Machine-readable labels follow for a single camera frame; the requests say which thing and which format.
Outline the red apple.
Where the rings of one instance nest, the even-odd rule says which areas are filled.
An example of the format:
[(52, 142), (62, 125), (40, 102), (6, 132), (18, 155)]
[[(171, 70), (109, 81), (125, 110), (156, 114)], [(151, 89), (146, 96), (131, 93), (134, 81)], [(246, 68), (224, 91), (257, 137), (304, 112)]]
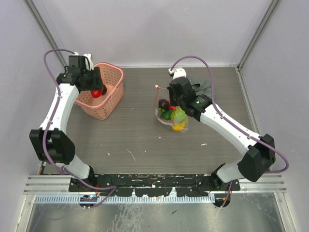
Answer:
[(176, 109), (176, 107), (175, 106), (169, 106), (169, 110), (172, 110), (172, 111), (174, 111)]

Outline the yellow pear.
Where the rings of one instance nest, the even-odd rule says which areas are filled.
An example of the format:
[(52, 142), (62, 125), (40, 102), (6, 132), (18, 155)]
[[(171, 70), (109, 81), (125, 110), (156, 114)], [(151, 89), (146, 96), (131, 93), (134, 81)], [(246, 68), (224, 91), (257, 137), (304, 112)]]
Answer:
[(185, 127), (186, 127), (186, 123), (185, 123), (185, 122), (182, 122), (182, 123), (179, 123), (179, 124), (177, 124), (177, 125), (173, 125), (173, 126), (172, 126), (172, 129), (173, 129), (174, 131), (182, 131), (182, 130), (185, 129)]

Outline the dark green avocado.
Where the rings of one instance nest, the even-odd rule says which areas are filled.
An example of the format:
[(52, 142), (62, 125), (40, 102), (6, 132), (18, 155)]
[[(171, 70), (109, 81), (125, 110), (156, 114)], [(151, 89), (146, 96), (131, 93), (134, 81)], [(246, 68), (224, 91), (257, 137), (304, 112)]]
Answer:
[(173, 113), (172, 110), (167, 110), (167, 111), (164, 111), (161, 115), (160, 115), (160, 118), (163, 119), (163, 120), (171, 120), (171, 114)]

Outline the clear zip top bag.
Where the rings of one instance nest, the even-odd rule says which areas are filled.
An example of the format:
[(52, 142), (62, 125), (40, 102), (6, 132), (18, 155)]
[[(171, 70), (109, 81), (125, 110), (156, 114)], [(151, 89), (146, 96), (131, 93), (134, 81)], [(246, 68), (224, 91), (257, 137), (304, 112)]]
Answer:
[(153, 103), (154, 115), (165, 127), (176, 132), (188, 130), (188, 116), (179, 106), (172, 106), (167, 88), (155, 85), (156, 96)]

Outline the dark purple mangosteen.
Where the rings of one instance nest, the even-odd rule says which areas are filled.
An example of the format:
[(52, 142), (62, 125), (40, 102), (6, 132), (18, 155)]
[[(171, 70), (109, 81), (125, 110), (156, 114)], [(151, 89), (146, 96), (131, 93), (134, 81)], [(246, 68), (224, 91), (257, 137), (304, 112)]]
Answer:
[(161, 110), (168, 110), (169, 109), (169, 106), (170, 106), (170, 103), (168, 100), (166, 99), (160, 99), (159, 102), (158, 102), (158, 107), (161, 109)]

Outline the green apple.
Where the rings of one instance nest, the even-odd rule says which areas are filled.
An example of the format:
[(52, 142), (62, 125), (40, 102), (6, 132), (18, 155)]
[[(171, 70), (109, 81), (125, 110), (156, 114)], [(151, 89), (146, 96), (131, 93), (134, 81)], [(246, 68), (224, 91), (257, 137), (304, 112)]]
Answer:
[(186, 121), (187, 115), (180, 107), (176, 107), (173, 114), (171, 115), (171, 119), (175, 125), (181, 124)]

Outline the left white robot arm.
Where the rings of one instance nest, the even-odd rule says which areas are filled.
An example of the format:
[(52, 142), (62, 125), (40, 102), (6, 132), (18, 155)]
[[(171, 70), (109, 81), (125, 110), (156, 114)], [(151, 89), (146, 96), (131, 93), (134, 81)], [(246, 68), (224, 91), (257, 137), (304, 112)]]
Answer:
[(104, 87), (98, 67), (94, 67), (91, 54), (69, 56), (65, 71), (53, 81), (56, 91), (46, 118), (38, 129), (31, 130), (29, 138), (38, 159), (49, 163), (61, 174), (70, 174), (79, 180), (85, 191), (98, 187), (91, 166), (76, 155), (73, 141), (67, 136), (67, 123), (78, 95), (83, 91)]

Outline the pink plastic basket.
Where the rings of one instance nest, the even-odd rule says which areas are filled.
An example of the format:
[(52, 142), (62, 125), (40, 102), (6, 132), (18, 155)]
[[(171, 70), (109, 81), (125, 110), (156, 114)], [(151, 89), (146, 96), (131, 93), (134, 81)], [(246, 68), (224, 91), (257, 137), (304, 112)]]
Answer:
[(82, 91), (75, 100), (75, 104), (80, 106), (86, 114), (99, 120), (105, 120), (124, 95), (125, 73), (123, 69), (106, 62), (97, 63), (95, 67), (100, 70), (101, 79), (107, 88), (106, 93), (94, 98), (90, 91)]

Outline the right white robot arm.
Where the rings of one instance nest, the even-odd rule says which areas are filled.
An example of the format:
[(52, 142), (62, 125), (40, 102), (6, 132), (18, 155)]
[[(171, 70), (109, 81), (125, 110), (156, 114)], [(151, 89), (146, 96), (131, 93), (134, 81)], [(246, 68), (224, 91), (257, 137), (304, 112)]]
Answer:
[(211, 98), (197, 95), (186, 77), (173, 79), (169, 86), (170, 103), (227, 139), (242, 155), (242, 159), (224, 163), (211, 173), (211, 185), (223, 190), (230, 181), (247, 179), (256, 182), (276, 161), (274, 139), (260, 136), (226, 115)]

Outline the red yellow mango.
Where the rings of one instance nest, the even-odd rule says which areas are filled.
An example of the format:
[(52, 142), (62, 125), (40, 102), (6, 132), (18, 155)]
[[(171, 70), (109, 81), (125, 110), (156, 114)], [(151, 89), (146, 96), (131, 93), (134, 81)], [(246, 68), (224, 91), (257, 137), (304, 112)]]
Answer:
[(98, 98), (103, 94), (103, 89), (95, 89), (90, 91), (93, 98)]

